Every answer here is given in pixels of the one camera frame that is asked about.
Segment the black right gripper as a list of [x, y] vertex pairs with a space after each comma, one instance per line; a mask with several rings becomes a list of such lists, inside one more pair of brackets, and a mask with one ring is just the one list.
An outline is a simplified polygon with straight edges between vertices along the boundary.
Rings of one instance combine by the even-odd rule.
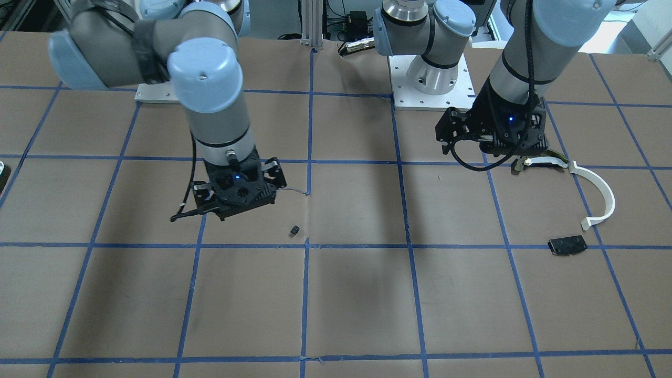
[[278, 158], [272, 157], [261, 165], [257, 148], [242, 162], [238, 169], [231, 166], [221, 166], [204, 161], [206, 172], [208, 173], [209, 184], [214, 191], [227, 191], [232, 186], [247, 182], [251, 184], [261, 184], [265, 182], [274, 185], [278, 189], [287, 186], [287, 181]]

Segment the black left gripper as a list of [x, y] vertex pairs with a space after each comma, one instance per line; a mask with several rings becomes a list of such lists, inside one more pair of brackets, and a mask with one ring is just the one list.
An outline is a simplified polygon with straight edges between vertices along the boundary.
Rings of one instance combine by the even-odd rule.
[[471, 132], [522, 132], [529, 113], [524, 77], [489, 76], [470, 109]]

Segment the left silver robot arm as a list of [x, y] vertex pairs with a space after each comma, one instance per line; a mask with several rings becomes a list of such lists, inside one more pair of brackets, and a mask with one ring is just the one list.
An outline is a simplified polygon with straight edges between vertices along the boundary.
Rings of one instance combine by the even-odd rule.
[[[494, 1], [384, 1], [373, 15], [377, 52], [388, 57], [396, 105], [404, 110], [466, 111], [485, 91], [473, 86], [464, 50], [495, 6]], [[532, 1], [534, 74], [525, 63], [525, 1], [502, 1], [513, 28], [489, 75], [502, 100], [522, 105], [533, 79], [544, 96], [580, 48], [592, 38], [614, 1]]]

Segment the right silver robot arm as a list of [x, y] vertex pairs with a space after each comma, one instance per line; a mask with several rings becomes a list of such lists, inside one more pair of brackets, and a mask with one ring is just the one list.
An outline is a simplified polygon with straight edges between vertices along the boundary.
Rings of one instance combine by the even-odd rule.
[[52, 66], [67, 86], [170, 82], [204, 161], [261, 167], [237, 57], [238, 38], [250, 27], [249, 2], [178, 2], [168, 19], [140, 16], [123, 1], [74, 1], [70, 11], [69, 27], [48, 41]]

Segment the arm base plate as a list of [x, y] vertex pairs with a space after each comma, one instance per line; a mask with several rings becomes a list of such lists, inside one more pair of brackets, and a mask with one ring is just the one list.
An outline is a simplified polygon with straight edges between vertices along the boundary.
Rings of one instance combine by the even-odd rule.
[[449, 69], [426, 64], [422, 57], [388, 57], [390, 79], [396, 109], [444, 111], [448, 107], [466, 111], [477, 96], [466, 58]]
[[136, 89], [134, 96], [136, 101], [141, 103], [158, 103], [158, 104], [179, 104], [180, 101], [175, 95], [171, 82], [146, 84], [141, 83]]

